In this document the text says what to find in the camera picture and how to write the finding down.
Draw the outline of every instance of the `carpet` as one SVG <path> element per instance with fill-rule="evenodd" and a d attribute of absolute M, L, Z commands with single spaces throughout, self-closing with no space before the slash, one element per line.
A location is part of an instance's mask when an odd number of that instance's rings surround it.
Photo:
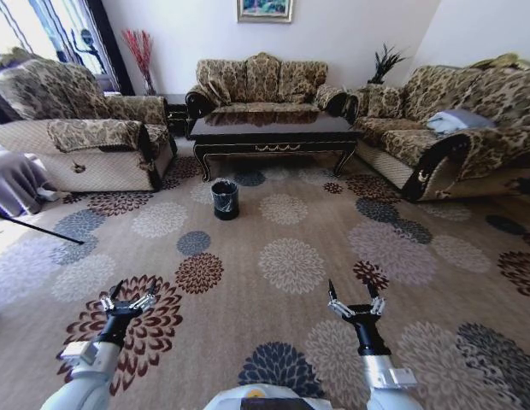
<path fill-rule="evenodd" d="M 285 385 L 365 408 L 356 333 L 327 309 L 373 282 L 379 328 L 426 409 L 530 410 L 530 199 L 412 204 L 335 155 L 216 158 L 240 216 L 213 215 L 191 146 L 164 190 L 68 195 L 0 249 L 0 409 L 39 408 L 68 380 L 56 356 L 103 326 L 98 297 L 124 280 L 154 308 L 131 324 L 111 409 L 199 409 L 239 384 Z"/>

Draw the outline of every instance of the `wall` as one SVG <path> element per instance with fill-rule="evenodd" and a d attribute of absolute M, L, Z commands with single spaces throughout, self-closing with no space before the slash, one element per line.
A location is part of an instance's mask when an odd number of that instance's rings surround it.
<path fill-rule="evenodd" d="M 442 0 L 412 68 L 466 66 L 511 51 L 530 61 L 530 0 Z"/>
<path fill-rule="evenodd" d="M 293 22 L 237 23 L 237 0 L 103 0 L 134 89 L 138 68 L 121 39 L 124 28 L 155 39 L 153 76 L 158 92 L 185 93 L 195 85 L 201 58 L 244 59 L 267 51 L 281 59 L 328 62 L 328 83 L 362 85 L 374 73 L 383 42 L 414 55 L 440 0 L 295 0 Z M 410 61 L 388 77 L 398 85 Z"/>

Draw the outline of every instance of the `painting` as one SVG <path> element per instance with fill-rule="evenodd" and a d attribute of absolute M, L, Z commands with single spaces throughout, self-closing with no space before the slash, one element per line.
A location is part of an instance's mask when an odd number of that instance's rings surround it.
<path fill-rule="evenodd" d="M 238 22 L 291 23 L 294 0 L 237 0 Z"/>

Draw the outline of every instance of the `black trash can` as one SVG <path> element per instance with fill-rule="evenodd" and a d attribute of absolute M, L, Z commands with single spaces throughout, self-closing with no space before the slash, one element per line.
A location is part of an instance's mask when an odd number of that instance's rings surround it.
<path fill-rule="evenodd" d="M 239 188 L 228 179 L 221 179 L 212 185 L 214 215 L 220 220 L 233 220 L 239 216 Z"/>

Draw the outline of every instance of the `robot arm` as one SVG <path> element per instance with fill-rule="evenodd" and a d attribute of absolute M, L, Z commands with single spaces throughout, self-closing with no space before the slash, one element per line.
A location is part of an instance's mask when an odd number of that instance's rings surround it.
<path fill-rule="evenodd" d="M 106 410 L 109 384 L 115 374 L 119 353 L 130 320 L 155 304 L 155 282 L 147 294 L 135 302 L 117 301 L 122 282 L 101 299 L 108 321 L 100 334 L 88 342 L 70 343 L 60 357 L 73 369 L 73 380 L 65 384 L 41 407 L 41 410 Z"/>
<path fill-rule="evenodd" d="M 344 321 L 354 326 L 360 347 L 358 354 L 364 362 L 364 374 L 371 396 L 368 410 L 422 410 L 406 388 L 417 385 L 410 369 L 395 368 L 391 362 L 391 350 L 385 345 L 377 330 L 377 321 L 383 314 L 385 299 L 368 284 L 370 304 L 344 305 L 337 298 L 333 283 L 329 281 L 330 302 L 327 304 Z"/>

